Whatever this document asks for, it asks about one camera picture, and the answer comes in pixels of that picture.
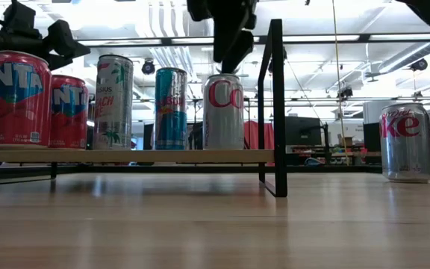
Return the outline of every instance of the aluminum can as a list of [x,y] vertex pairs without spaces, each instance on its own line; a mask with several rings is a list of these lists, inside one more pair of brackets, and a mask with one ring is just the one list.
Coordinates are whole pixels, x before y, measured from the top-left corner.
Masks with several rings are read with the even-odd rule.
[[383,175],[392,182],[430,180],[430,122],[420,103],[382,110],[380,136]]
[[162,68],[155,79],[154,149],[185,149],[187,143],[187,73]]
[[86,83],[67,75],[52,76],[52,149],[86,149],[89,91]]
[[51,128],[51,71],[43,59],[0,52],[0,149],[43,149]]
[[118,55],[97,63],[94,149],[131,150],[134,64]]
[[231,74],[212,75],[205,83],[204,149],[243,149],[243,87]]

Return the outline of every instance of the coke can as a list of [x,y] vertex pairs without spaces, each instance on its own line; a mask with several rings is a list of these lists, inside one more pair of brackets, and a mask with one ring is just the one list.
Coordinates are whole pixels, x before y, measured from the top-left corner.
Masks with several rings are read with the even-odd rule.
[[430,122],[420,103],[389,105],[382,110],[383,175],[392,182],[430,180]]
[[82,79],[52,76],[50,148],[86,149],[88,102],[89,91]]
[[155,79],[154,149],[185,149],[187,72],[162,68]]
[[0,52],[0,149],[43,149],[51,128],[51,71],[43,59]]
[[232,74],[212,75],[205,83],[204,149],[243,149],[243,87]]
[[131,150],[134,64],[118,55],[97,63],[94,149]]

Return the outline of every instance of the ceiling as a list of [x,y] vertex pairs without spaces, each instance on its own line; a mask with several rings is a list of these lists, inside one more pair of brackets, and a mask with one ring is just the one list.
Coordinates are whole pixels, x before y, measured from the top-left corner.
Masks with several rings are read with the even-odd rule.
[[[35,9],[37,18],[35,27],[43,35],[56,19],[65,19],[71,25],[72,33],[78,40],[103,40],[110,38],[157,38],[157,37],[206,37],[213,33],[211,21],[193,22],[190,19],[184,0],[73,0],[71,4],[53,4],[47,0],[20,1]],[[0,16],[10,1],[0,0]],[[405,4],[392,0],[335,0],[338,34],[381,34],[381,33],[430,33],[430,27],[419,19]],[[256,14],[257,27],[255,36],[268,32],[271,19],[283,19],[284,35],[317,35],[334,34],[333,9],[331,0],[311,0],[305,6],[305,0],[278,0],[258,3]],[[424,90],[424,96],[430,96],[430,55],[425,59],[429,68],[413,73],[399,69],[387,75],[376,77],[369,83],[368,72],[376,72],[377,66],[403,52],[408,54],[414,43],[353,43],[340,44],[339,63],[337,63],[334,44],[297,44],[286,45],[287,62],[284,65],[286,97],[336,97],[338,86],[337,71],[340,70],[341,86],[350,86],[354,97],[394,97],[412,96],[415,90]],[[210,44],[206,46],[186,46],[193,73],[191,74],[189,98],[202,97],[202,84],[209,75],[217,73],[218,64],[211,60]],[[134,61],[134,90],[143,98],[154,96],[154,75],[144,75],[140,71],[144,59],[157,58],[164,49],[149,47],[92,49],[90,55],[79,58],[70,66],[54,73],[76,75],[86,80],[92,93],[95,93],[96,64],[100,55],[117,54]],[[176,55],[174,61],[184,67],[177,57],[179,48],[166,49],[168,55]],[[256,45],[253,53],[248,55],[240,65],[237,73],[245,88],[245,95],[253,98],[257,85],[263,45]],[[156,68],[160,67],[155,60]],[[266,96],[270,97],[271,81],[265,80]],[[289,102],[296,105],[287,108],[290,113],[301,117],[334,119],[333,111],[337,103],[315,102],[314,108],[308,102]],[[362,102],[345,102],[345,107],[362,110]],[[133,120],[153,119],[153,105],[150,103],[134,104]],[[189,108],[189,119],[194,116],[194,108]],[[267,116],[271,108],[266,108]],[[256,115],[256,108],[250,111],[251,118]],[[197,113],[202,118],[202,111]]]

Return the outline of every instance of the white ceiling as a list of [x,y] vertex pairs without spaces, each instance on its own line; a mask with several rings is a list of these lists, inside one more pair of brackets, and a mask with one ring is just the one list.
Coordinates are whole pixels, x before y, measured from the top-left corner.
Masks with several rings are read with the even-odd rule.
[[[192,22],[186,11],[184,0],[137,0],[117,2],[114,0],[79,0],[79,4],[52,4],[51,1],[21,1],[37,12],[36,27],[43,35],[47,34],[47,27],[55,19],[65,19],[71,25],[76,39],[107,39],[107,38],[136,38],[136,37],[163,37],[180,35],[180,28],[190,37],[211,36],[213,24],[211,21]],[[0,0],[0,16],[10,3],[9,0]],[[337,32],[338,34],[363,34],[363,33],[411,33],[430,32],[428,27],[405,4],[392,0],[336,0]],[[159,7],[159,25],[154,18]],[[258,24],[253,31],[254,35],[266,35],[271,19],[283,19],[284,34],[334,34],[331,0],[311,0],[309,6],[305,6],[305,0],[278,0],[260,1],[256,14]],[[164,28],[163,23],[169,14],[170,26]],[[412,43],[371,43],[366,44],[340,44],[339,61],[343,65],[340,77],[350,74],[346,79],[346,85],[352,86],[356,97],[365,96],[410,96],[414,88],[420,89],[430,85],[430,55],[426,57],[429,68],[424,72],[416,72],[414,83],[412,71],[399,70],[389,75],[383,75],[376,79],[379,81],[367,83],[368,79],[362,74],[369,69],[359,69],[363,65],[369,67],[379,62],[386,61]],[[202,96],[202,83],[216,72],[218,66],[213,63],[212,51],[209,46],[190,46],[191,61],[199,79],[198,84],[190,87],[194,96]],[[261,56],[264,46],[256,45],[253,53],[248,55],[240,66],[238,75],[246,89],[246,95],[253,97],[257,85]],[[305,93],[309,98],[336,97],[337,70],[336,50],[332,44],[319,45],[286,45],[288,60],[284,66],[286,97],[301,97],[295,76],[299,79]],[[92,49],[90,55],[78,59],[71,66],[56,70],[57,73],[77,75],[84,78],[91,92],[95,92],[95,77],[97,60],[99,55],[118,54],[133,58],[137,84],[137,91],[145,98],[152,98],[155,84],[154,75],[143,75],[140,71],[143,59],[153,58],[149,48],[103,48]],[[269,76],[265,81],[265,90],[270,92],[271,83]],[[314,108],[322,118],[334,118],[332,111],[337,108],[335,102],[323,103],[332,107]],[[312,116],[313,108],[293,108],[291,113],[299,116]],[[134,106],[134,120],[149,120],[153,116],[150,106]],[[253,108],[251,115],[256,115]]]

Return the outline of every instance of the can lid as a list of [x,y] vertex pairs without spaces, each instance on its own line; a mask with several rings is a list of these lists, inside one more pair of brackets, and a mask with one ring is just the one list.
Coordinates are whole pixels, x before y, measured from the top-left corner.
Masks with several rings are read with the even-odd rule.
[[396,106],[403,106],[403,105],[419,105],[419,106],[423,107],[423,103],[419,103],[419,102],[406,102],[406,103],[397,103],[397,104],[387,105],[387,106],[383,107],[382,109],[392,108],[392,107],[396,107]]
[[159,72],[160,70],[175,70],[175,71],[179,71],[179,72],[187,74],[187,71],[180,69],[180,68],[177,68],[177,67],[162,67],[162,68],[158,69],[157,72]]
[[215,75],[211,75],[211,76],[209,76],[208,78],[215,78],[215,77],[217,77],[217,76],[227,76],[227,75],[229,75],[229,76],[232,76],[232,77],[235,77],[235,78],[237,78],[237,79],[239,79],[238,78],[238,76],[236,76],[236,75],[234,75],[234,74],[229,74],[229,73],[226,73],[226,74],[215,74]]
[[36,58],[36,59],[38,59],[38,60],[43,61],[43,62],[44,62],[44,63],[49,67],[49,63],[48,63],[48,61],[46,61],[46,60],[42,59],[42,58],[41,58],[41,57],[39,57],[39,56],[32,55],[31,53],[27,53],[27,52],[19,52],[19,51],[12,51],[12,50],[9,50],[9,49],[6,49],[6,50],[2,50],[2,51],[0,51],[0,53],[4,53],[4,52],[19,53],[19,54],[22,54],[22,55],[31,56],[31,57],[34,57],[34,58]]
[[86,81],[84,80],[84,79],[82,79],[82,78],[76,78],[76,77],[73,77],[73,76],[71,76],[71,75],[52,75],[52,77],[54,78],[54,77],[60,77],[60,78],[73,78],[73,79],[77,79],[77,80],[79,80],[79,81],[82,81],[84,84],[86,84]]
[[125,57],[125,56],[121,56],[121,55],[101,55],[101,56],[99,56],[99,60],[100,60],[101,58],[111,58],[111,57],[113,57],[113,58],[115,58],[115,57],[117,57],[117,58],[122,58],[122,59],[125,59],[125,60],[127,60],[127,61],[130,61],[130,62],[132,63],[132,60],[131,60],[131,59],[129,59],[129,58]]

